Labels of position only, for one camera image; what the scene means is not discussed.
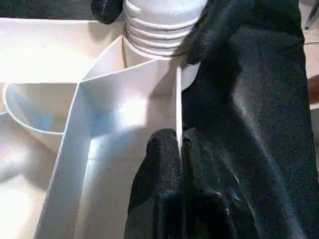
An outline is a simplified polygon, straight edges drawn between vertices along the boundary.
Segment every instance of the ribbed white cylinder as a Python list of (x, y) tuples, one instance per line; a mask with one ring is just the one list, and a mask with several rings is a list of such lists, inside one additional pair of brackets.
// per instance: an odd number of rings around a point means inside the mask
[(200, 19), (208, 0), (124, 0), (128, 40), (140, 51), (176, 56)]

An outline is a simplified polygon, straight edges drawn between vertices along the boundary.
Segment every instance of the finger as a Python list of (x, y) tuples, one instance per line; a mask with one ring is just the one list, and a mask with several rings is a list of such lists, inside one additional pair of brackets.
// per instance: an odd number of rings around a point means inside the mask
[(123, 0), (92, 0), (91, 12), (95, 19), (104, 24), (113, 23), (121, 14)]
[(257, 0), (216, 0), (191, 44), (187, 63), (196, 64), (229, 40), (250, 17)]

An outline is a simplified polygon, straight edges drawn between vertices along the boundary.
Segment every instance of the gloved hand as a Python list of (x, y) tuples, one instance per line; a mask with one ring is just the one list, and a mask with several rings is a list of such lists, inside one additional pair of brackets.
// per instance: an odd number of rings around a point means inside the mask
[(180, 239), (183, 181), (175, 132), (155, 132), (132, 185), (125, 239)]
[(181, 162), (172, 129), (150, 137), (132, 185), (125, 239), (258, 238), (236, 178), (212, 148), (189, 129)]
[(95, 19), (104, 24), (111, 24), (121, 14), (123, 0), (92, 0), (91, 12)]
[(188, 62), (202, 62), (182, 93), (183, 122), (238, 180), (260, 238), (319, 238), (299, 2), (233, 9), (242, 2), (216, 3), (191, 46)]
[(257, 239), (254, 216), (239, 181), (195, 129), (183, 137), (183, 179), (190, 239)]

